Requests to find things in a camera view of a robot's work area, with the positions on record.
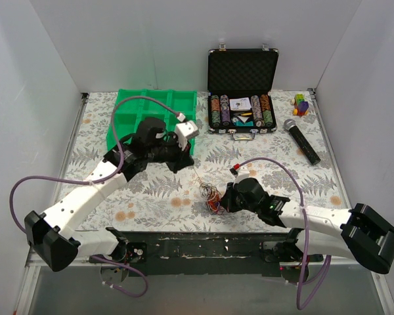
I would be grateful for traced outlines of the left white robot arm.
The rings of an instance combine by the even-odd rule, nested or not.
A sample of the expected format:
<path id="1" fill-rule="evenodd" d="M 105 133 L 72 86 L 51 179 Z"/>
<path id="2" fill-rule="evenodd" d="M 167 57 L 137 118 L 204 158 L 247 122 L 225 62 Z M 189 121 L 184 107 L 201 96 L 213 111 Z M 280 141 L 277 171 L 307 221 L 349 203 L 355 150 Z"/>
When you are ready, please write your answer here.
<path id="1" fill-rule="evenodd" d="M 148 164 L 164 163 L 173 173 L 194 165 L 190 140 L 198 133 L 190 120 L 176 124 L 168 133 L 162 120 L 145 118 L 136 133 L 124 136 L 104 155 L 84 185 L 44 212 L 32 211 L 25 217 L 29 245 L 54 272 L 65 269 L 78 257 L 101 255 L 114 263 L 124 261 L 127 239 L 121 232 L 115 228 L 80 232 L 78 226 Z"/>

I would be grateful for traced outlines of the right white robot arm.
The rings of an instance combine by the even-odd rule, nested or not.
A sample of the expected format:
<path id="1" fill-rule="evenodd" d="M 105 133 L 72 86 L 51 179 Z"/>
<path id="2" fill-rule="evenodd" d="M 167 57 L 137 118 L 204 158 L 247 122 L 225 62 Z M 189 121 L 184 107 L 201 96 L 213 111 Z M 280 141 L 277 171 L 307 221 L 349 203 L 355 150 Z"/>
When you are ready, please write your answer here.
<path id="1" fill-rule="evenodd" d="M 247 210 L 268 225 L 300 230 L 284 244 L 285 256 L 292 261 L 309 250 L 311 255 L 353 259 L 379 274 L 388 274 L 393 264 L 394 226 L 363 203 L 352 209 L 302 209 L 298 202 L 270 195 L 256 179 L 246 178 L 228 183 L 220 204 L 229 213 Z"/>

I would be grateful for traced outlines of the green compartment tray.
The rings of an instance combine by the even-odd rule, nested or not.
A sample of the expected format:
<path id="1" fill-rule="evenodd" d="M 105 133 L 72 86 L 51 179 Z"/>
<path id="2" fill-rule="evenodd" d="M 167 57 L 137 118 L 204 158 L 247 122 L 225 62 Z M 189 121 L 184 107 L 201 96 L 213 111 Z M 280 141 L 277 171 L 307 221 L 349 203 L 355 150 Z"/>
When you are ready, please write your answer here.
<path id="1" fill-rule="evenodd" d="M 176 91 L 176 90 L 127 90 L 120 89 L 116 103 L 131 96 L 148 96 L 164 103 L 171 109 L 182 112 L 188 120 L 196 119 L 196 91 Z M 178 119 L 161 106 L 149 100 L 132 100 L 120 106 L 115 114 L 115 128 L 117 135 L 121 138 L 134 133 L 139 123 L 147 117 L 155 117 L 165 122 L 167 131 L 174 131 Z"/>

